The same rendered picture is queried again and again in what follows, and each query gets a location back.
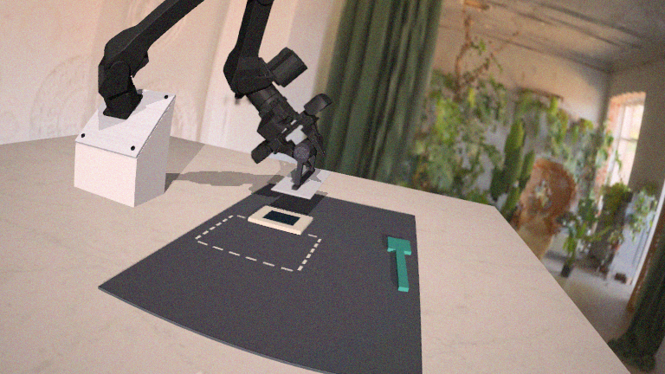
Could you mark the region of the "teal flat trowel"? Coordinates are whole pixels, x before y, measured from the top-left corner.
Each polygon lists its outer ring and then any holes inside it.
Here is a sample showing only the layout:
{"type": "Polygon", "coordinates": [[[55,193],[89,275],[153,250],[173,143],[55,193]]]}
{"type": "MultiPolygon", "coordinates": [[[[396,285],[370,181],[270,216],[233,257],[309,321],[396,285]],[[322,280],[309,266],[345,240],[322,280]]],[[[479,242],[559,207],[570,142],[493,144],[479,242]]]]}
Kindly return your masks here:
{"type": "Polygon", "coordinates": [[[387,251],[396,252],[395,259],[397,265],[397,289],[399,291],[409,290],[408,275],[406,270],[406,261],[404,255],[411,255],[410,241],[404,239],[387,238],[387,251]]]}

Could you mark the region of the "black-handled white trowel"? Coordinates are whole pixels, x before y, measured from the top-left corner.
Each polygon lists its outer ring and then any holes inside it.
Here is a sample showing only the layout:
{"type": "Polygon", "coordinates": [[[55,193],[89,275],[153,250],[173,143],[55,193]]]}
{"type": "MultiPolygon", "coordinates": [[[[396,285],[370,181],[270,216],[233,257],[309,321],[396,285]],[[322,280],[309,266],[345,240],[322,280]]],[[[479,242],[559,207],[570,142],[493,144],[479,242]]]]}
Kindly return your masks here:
{"type": "Polygon", "coordinates": [[[309,140],[303,139],[294,147],[294,159],[297,167],[283,178],[272,191],[288,195],[311,199],[319,187],[326,181],[331,171],[314,168],[317,150],[309,140]],[[312,168],[306,167],[304,162],[310,159],[312,168]]]}

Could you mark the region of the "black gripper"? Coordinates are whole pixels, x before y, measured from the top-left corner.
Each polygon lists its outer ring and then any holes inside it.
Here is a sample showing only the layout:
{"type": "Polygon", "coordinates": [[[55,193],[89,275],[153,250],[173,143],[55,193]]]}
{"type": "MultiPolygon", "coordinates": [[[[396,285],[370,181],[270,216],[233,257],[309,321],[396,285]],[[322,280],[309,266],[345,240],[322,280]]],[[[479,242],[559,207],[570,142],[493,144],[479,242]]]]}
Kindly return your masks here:
{"type": "Polygon", "coordinates": [[[317,127],[317,122],[319,117],[316,117],[315,114],[323,111],[327,106],[332,103],[332,100],[328,98],[324,93],[315,95],[310,101],[308,101],[304,107],[305,110],[299,114],[296,112],[288,103],[286,96],[282,96],[281,93],[274,94],[271,98],[265,101],[257,111],[260,112],[262,109],[267,112],[272,106],[269,103],[272,100],[280,100],[284,102],[288,107],[291,108],[294,116],[287,120],[287,130],[284,133],[279,133],[276,135],[271,142],[264,140],[261,142],[253,151],[251,151],[252,158],[259,164],[272,152],[276,154],[278,152],[287,154],[289,157],[294,158],[294,147],[296,144],[293,140],[287,141],[286,136],[294,131],[297,127],[303,126],[300,130],[304,132],[317,152],[324,158],[326,156],[323,145],[320,140],[319,131],[317,127]],[[291,125],[293,121],[297,120],[291,125]]]}

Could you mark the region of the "cream rectangular tile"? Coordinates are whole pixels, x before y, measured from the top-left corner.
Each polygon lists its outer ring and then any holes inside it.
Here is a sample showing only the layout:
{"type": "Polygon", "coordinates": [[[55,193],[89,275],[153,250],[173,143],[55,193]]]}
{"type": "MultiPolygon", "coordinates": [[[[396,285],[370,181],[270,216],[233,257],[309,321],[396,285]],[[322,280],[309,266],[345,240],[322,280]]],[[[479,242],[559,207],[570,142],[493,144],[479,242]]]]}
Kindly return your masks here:
{"type": "Polygon", "coordinates": [[[248,221],[263,226],[284,230],[297,235],[300,235],[306,230],[312,220],[313,218],[311,216],[304,216],[302,214],[269,206],[264,206],[248,219],[248,221]]]}

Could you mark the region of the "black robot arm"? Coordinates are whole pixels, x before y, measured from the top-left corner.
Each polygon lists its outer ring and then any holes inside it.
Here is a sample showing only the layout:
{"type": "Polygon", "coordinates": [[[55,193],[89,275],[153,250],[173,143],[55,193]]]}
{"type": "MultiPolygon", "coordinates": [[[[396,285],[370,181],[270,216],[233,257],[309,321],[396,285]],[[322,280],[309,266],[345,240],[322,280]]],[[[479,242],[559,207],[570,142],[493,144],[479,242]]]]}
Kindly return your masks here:
{"type": "MultiPolygon", "coordinates": [[[[149,47],[202,2],[164,0],[138,25],[122,30],[107,42],[98,65],[98,93],[107,105],[103,115],[128,119],[143,98],[132,78],[149,62],[149,47]]],[[[307,70],[303,60],[287,47],[268,63],[258,57],[273,3],[274,0],[247,0],[236,45],[223,66],[235,99],[246,95],[255,109],[279,93],[272,81],[285,87],[307,70]]],[[[257,129],[268,143],[286,129],[287,120],[294,116],[284,102],[275,99],[269,103],[272,107],[267,112],[262,109],[258,113],[261,122],[257,129]]]]}

